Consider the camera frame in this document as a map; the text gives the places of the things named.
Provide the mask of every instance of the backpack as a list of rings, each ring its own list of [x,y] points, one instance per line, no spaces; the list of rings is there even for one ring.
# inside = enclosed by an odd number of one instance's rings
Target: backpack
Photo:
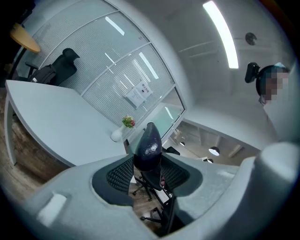
[[[52,65],[45,66],[36,70],[30,77],[29,82],[49,84],[56,76],[56,70]]]

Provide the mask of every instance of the paper sign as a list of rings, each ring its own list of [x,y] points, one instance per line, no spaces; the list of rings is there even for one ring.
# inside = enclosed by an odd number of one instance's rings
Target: paper sign
[[[141,105],[145,99],[139,93],[139,90],[135,87],[126,95],[126,97],[136,106]]]
[[[147,99],[147,97],[153,93],[145,80],[141,80],[141,82],[137,84],[135,88],[138,89],[139,93],[144,99]]]

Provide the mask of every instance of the white table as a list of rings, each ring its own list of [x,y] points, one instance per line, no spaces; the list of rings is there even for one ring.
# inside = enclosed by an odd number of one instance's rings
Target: white table
[[[6,88],[5,139],[12,164],[16,164],[13,111],[32,137],[68,166],[126,154],[122,140],[110,139],[118,127],[75,90],[12,80],[6,81]]]

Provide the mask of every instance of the wooden floor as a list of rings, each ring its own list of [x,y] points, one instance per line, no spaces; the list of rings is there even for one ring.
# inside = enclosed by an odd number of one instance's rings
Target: wooden floor
[[[16,165],[12,165],[8,158],[4,134],[4,106],[6,99],[5,89],[0,89],[0,183],[1,187],[11,201],[22,202],[37,191],[43,184],[58,173],[69,168],[48,154],[26,131],[22,123],[15,116],[13,121],[13,141],[15,146]],[[135,169],[135,176],[140,173]],[[138,217],[158,218],[151,210],[160,208],[158,200],[153,196],[151,202],[144,188],[139,190],[136,196],[131,193],[139,187],[139,184],[130,184],[129,195],[134,200],[134,212]],[[153,231],[160,224],[143,221]]]

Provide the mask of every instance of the white vase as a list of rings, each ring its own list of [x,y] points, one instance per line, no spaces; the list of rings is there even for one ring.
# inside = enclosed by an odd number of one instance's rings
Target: white vase
[[[123,131],[125,130],[125,128],[126,128],[125,125],[122,124],[120,128],[118,128],[111,134],[111,139],[114,142],[118,142],[122,138]]]

